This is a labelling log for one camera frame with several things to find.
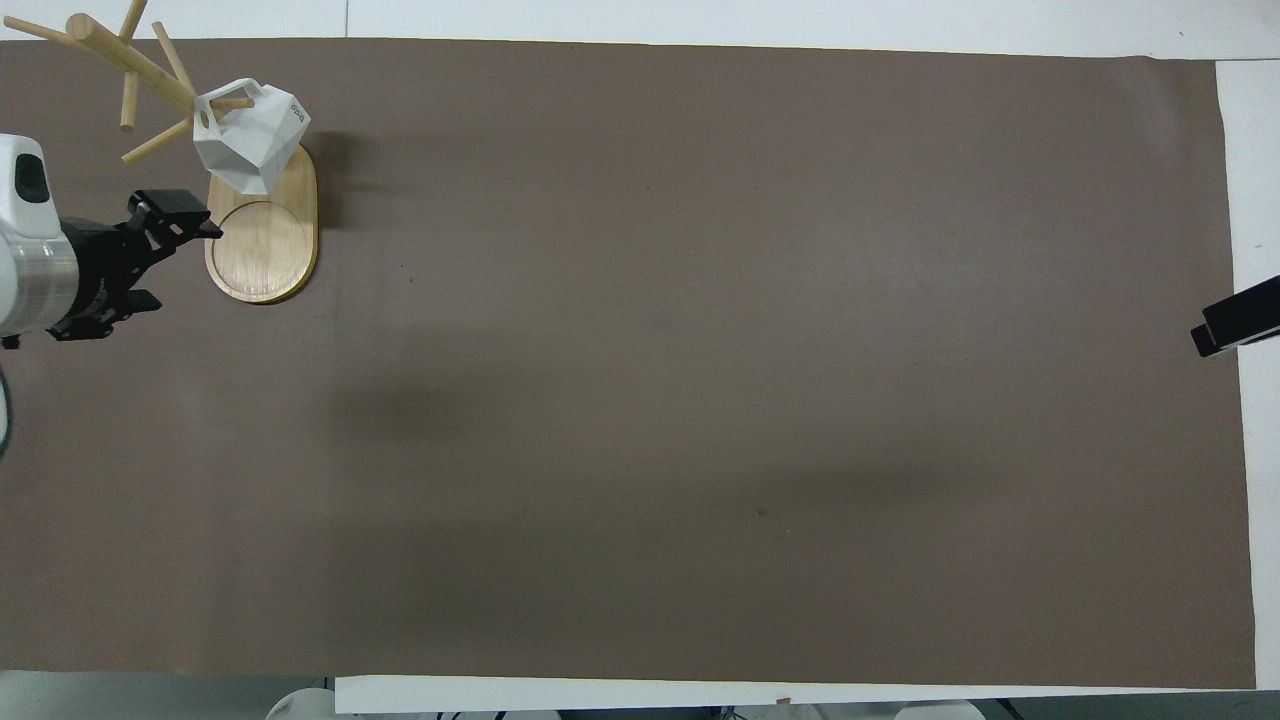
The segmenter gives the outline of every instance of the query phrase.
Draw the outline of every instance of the cable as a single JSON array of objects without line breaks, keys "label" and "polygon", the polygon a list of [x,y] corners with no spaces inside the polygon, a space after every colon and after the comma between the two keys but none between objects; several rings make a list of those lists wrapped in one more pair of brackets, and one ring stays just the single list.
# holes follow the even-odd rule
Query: cable
[{"label": "cable", "polygon": [[1023,717],[1021,712],[1018,712],[1018,708],[1014,707],[1014,703],[1010,702],[1007,697],[1000,698],[996,702],[998,702],[1000,707],[1004,707],[1005,712],[1007,712],[1009,716],[1012,717],[1014,720],[1027,720],[1025,717]]}]

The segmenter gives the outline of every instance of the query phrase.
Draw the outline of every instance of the white surface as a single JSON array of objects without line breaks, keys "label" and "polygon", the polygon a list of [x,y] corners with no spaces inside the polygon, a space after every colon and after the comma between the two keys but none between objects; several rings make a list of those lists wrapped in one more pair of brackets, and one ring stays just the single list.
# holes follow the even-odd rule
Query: white surface
[{"label": "white surface", "polygon": [[827,683],[696,683],[361,675],[337,679],[338,712],[458,710],[589,710],[717,705],[897,702],[1064,694],[1170,693],[1180,689],[1023,685],[869,685]]},{"label": "white surface", "polygon": [[[67,18],[88,13],[111,29],[120,29],[129,0],[8,0],[3,13],[64,29]],[[151,23],[163,20],[169,37],[343,37],[346,0],[151,0],[134,37],[154,38]],[[0,26],[0,40],[33,40]]]},{"label": "white surface", "polygon": [[1277,58],[1268,0],[351,0],[352,37]]},{"label": "white surface", "polygon": [[[1280,275],[1280,61],[1219,63],[1235,288]],[[1280,338],[1238,351],[1257,682],[1280,689]]]},{"label": "white surface", "polygon": [[[449,714],[449,720],[498,720],[499,711]],[[361,712],[360,720],[443,720],[436,712]],[[529,710],[508,712],[507,720],[562,720],[554,710]]]}]

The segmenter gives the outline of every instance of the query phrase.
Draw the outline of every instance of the brown paper backdrop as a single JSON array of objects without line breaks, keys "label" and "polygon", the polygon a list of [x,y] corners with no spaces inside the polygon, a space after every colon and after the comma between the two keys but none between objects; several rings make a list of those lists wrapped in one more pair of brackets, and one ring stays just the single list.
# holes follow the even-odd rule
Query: brown paper backdrop
[{"label": "brown paper backdrop", "polygon": [[[4,666],[1252,685],[1211,63],[180,50],[315,117],[320,265],[3,355]],[[202,193],[0,68],[61,214]]]}]

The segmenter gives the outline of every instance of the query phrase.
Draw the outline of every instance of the wooden mug tree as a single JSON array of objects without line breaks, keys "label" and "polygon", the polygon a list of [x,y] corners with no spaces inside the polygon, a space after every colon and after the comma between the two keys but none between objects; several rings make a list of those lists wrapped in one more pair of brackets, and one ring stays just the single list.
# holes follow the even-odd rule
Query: wooden mug tree
[{"label": "wooden mug tree", "polygon": [[[168,129],[125,152],[120,158],[125,164],[137,163],[191,133],[198,115],[200,94],[164,24],[156,20],[151,27],[173,73],[133,46],[133,33],[146,5],[147,0],[132,0],[119,32],[111,32],[84,13],[69,17],[65,32],[9,15],[4,18],[6,27],[92,53],[123,72],[122,131],[134,129],[140,86],[182,114],[182,119]],[[250,97],[219,97],[210,106],[218,122],[230,113],[250,111],[255,104]],[[205,264],[224,292],[244,302],[265,305],[285,300],[306,284],[319,255],[317,187],[315,165],[301,145],[266,195],[241,193],[211,177],[207,205],[224,234],[216,241],[205,241]]]}]

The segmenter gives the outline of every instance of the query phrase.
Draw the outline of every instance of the wooden branch arm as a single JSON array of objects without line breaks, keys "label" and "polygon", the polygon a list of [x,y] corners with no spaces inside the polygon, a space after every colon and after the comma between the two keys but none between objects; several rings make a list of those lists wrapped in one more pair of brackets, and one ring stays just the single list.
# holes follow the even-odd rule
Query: wooden branch arm
[{"label": "wooden branch arm", "polygon": [[68,47],[74,47],[77,50],[87,50],[87,47],[84,47],[79,42],[76,42],[72,38],[72,36],[67,35],[65,32],[59,32],[54,28],[45,26],[37,26],[36,23],[28,23],[27,20],[15,18],[13,15],[4,17],[4,26],[8,28],[13,28],[18,32],[26,32],[27,35],[35,35],[36,37],[44,37],[45,40],[51,40],[54,42],[58,42],[59,45],[65,45]]},{"label": "wooden branch arm", "polygon": [[120,160],[124,160],[125,165],[132,165],[133,163],[137,163],[138,160],[155,152],[160,147],[164,147],[165,143],[178,140],[179,137],[182,137],[183,131],[189,131],[189,129],[191,129],[191,117],[188,115],[178,120],[169,129],[161,132],[160,135],[152,137],[151,140],[143,142],[142,145],[134,147],[133,150],[129,150],[124,155],[120,155]]},{"label": "wooden branch arm", "polygon": [[124,23],[116,35],[122,41],[133,40],[133,33],[138,29],[138,20],[142,19],[142,10],[147,9],[147,0],[133,0],[129,3],[129,12],[124,14]]},{"label": "wooden branch arm", "polygon": [[173,68],[174,77],[178,78],[178,82],[180,82],[183,87],[195,92],[196,87],[191,85],[191,77],[187,76],[187,68],[182,64],[182,58],[178,56],[178,49],[173,46],[173,40],[169,40],[169,33],[164,29],[164,23],[156,20],[151,23],[151,29],[156,32],[156,40],[160,41],[160,49],[164,50],[164,56],[169,60],[169,67]]},{"label": "wooden branch arm", "polygon": [[67,35],[111,63],[122,72],[138,73],[138,81],[183,115],[195,113],[196,92],[170,76],[146,55],[134,50],[116,35],[84,13],[67,19]]},{"label": "wooden branch arm", "polygon": [[133,122],[138,118],[138,73],[124,73],[124,96],[120,100],[120,129],[133,132]]}]

